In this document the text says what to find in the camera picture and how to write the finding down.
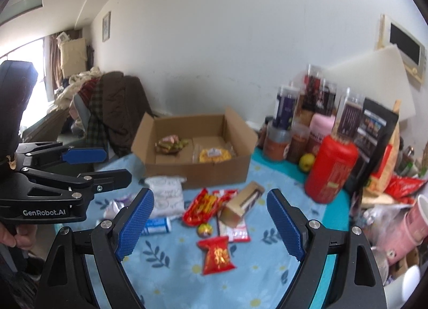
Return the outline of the person's left hand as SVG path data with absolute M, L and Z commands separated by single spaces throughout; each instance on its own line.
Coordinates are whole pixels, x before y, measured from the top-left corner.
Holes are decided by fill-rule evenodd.
M 16 235 L 12 235 L 7 228 L 1 224 L 0 226 L 0 243 L 10 248 L 20 248 L 22 250 L 30 250 L 36 244 L 36 225 L 18 225 L 16 227 Z

